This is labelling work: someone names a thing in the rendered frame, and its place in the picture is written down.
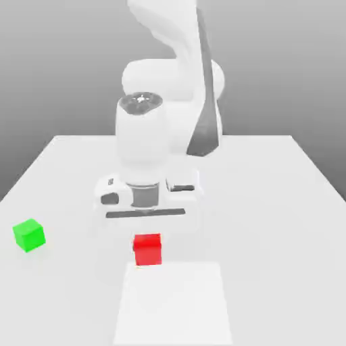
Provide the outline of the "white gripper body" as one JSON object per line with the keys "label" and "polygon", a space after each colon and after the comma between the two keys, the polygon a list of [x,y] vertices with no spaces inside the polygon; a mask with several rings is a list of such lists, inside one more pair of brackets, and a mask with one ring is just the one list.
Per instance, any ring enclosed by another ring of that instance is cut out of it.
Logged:
{"label": "white gripper body", "polygon": [[199,229],[201,212],[198,207],[125,211],[95,206],[94,221],[112,234],[185,234]]}

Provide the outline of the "small red cube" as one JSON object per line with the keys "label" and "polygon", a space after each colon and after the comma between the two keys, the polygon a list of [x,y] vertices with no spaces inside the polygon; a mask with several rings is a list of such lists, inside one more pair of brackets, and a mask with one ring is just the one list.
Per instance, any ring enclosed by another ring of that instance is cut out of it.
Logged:
{"label": "small red cube", "polygon": [[161,234],[136,234],[132,248],[136,265],[152,266],[162,263]]}

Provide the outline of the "small green cube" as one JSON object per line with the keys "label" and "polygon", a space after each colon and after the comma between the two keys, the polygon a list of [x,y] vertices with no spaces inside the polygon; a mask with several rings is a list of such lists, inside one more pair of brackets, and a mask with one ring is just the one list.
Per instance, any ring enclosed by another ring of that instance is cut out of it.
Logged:
{"label": "small green cube", "polygon": [[25,252],[46,243],[43,226],[35,219],[28,219],[12,227],[17,245]]}

